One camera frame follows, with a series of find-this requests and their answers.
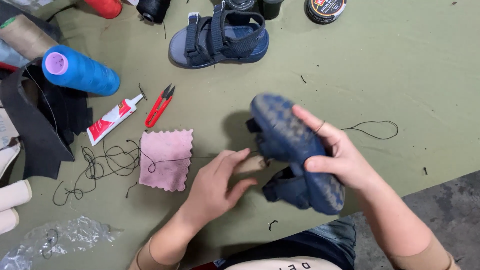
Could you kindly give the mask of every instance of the purple spool core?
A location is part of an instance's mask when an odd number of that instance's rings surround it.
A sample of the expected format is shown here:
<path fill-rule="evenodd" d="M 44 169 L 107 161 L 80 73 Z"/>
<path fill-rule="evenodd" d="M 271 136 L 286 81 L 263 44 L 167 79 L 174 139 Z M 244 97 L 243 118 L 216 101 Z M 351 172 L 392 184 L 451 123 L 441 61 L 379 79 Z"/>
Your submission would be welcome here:
<path fill-rule="evenodd" d="M 53 75 L 62 75 L 68 70 L 68 60 L 65 55 L 52 52 L 45 59 L 45 67 Z"/>

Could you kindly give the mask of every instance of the hand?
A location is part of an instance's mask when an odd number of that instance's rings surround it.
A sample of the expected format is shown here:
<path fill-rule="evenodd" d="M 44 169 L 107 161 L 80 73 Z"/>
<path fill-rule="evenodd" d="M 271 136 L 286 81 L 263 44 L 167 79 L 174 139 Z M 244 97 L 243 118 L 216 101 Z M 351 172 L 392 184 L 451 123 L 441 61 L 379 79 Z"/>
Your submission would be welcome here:
<path fill-rule="evenodd" d="M 334 174 L 342 184 L 355 190 L 362 190 L 372 179 L 379 178 L 345 132 L 316 118 L 299 105 L 293 106 L 292 110 L 295 116 L 317 133 L 327 152 L 332 154 L 332 157 L 315 156 L 307 159 L 304 164 L 307 171 Z"/>
<path fill-rule="evenodd" d="M 232 209 L 251 185 L 258 184 L 255 179 L 244 179 L 231 190 L 228 188 L 233 169 L 249 153 L 248 148 L 239 152 L 225 150 L 198 171 L 188 199 L 180 208 L 196 229 Z"/>

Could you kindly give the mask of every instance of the green work surface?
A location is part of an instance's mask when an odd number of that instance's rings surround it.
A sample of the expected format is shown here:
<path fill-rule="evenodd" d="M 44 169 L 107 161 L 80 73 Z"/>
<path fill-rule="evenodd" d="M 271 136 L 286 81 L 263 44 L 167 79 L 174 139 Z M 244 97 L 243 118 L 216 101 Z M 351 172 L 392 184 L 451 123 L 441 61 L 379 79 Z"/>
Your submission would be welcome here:
<path fill-rule="evenodd" d="M 170 83 L 175 95 L 151 131 L 193 129 L 193 156 L 214 155 L 224 149 L 255 149 L 245 121 L 252 98 L 265 91 L 279 93 L 339 128 L 364 121 L 395 122 L 398 136 L 378 140 L 347 131 L 369 163 L 401 195 L 417 192 L 480 169 L 480 2 L 474 0 L 349 1 L 341 17 L 330 25 L 316 25 L 304 14 L 304 2 L 287 0 L 280 16 L 267 21 L 270 46 L 254 64 L 217 64 L 200 70 L 174 66 L 168 59 L 172 36 L 187 26 L 189 12 L 211 16 L 206 0 L 175 0 L 162 25 L 141 22 L 132 6 L 118 18 L 106 20 L 93 12 L 70 9 L 57 15 L 64 44 L 105 63 L 121 79 L 111 97 L 91 97 L 98 120 L 125 98 L 139 94 L 148 101 L 107 135 L 107 147 L 133 149 L 125 140 L 138 140 L 157 97 Z M 389 125 L 366 125 L 376 136 L 388 137 Z M 208 159 L 192 159 L 187 190 L 167 192 L 144 185 L 130 190 L 140 169 L 130 176 L 111 175 L 82 200 L 65 200 L 63 188 L 86 168 L 81 147 L 101 155 L 102 144 L 91 147 L 85 133 L 72 145 L 76 162 L 64 162 L 58 180 L 32 177 L 33 199 L 17 207 L 20 225 L 0 236 L 0 255 L 23 235 L 46 222 L 80 215 L 125 230 L 113 243 L 98 244 L 44 260 L 36 269 L 124 269 L 138 248 L 186 199 L 198 170 Z M 20 179 L 22 162 L 13 178 Z M 274 164 L 257 174 L 261 183 L 282 168 Z M 91 188 L 82 178 L 79 187 Z M 358 209 L 348 194 L 342 215 Z M 284 202 L 268 203 L 260 187 L 249 190 L 239 205 L 211 222 L 194 240 L 183 268 L 208 262 L 254 244 L 270 242 L 336 219 L 313 210 L 298 210 Z M 269 231 L 269 223 L 277 220 Z"/>

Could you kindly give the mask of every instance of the red thread spool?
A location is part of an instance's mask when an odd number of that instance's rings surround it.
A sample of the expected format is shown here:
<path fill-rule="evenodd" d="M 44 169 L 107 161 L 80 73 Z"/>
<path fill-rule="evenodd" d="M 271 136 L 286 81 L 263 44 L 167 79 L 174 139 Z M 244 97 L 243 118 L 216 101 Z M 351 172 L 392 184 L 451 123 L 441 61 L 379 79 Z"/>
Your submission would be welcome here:
<path fill-rule="evenodd" d="M 122 9 L 120 0 L 85 0 L 85 2 L 105 19 L 117 17 Z"/>

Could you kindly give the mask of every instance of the red and white glue tube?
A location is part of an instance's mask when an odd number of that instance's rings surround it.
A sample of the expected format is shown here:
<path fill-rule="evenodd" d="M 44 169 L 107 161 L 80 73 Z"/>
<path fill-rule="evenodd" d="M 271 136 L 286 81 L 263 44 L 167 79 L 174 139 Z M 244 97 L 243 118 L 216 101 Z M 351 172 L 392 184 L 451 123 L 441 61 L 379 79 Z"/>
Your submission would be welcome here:
<path fill-rule="evenodd" d="M 127 119 L 137 110 L 135 106 L 144 97 L 138 95 L 136 98 L 124 99 L 119 105 L 105 114 L 100 120 L 87 129 L 88 137 L 93 146 L 105 137 L 110 131 Z"/>

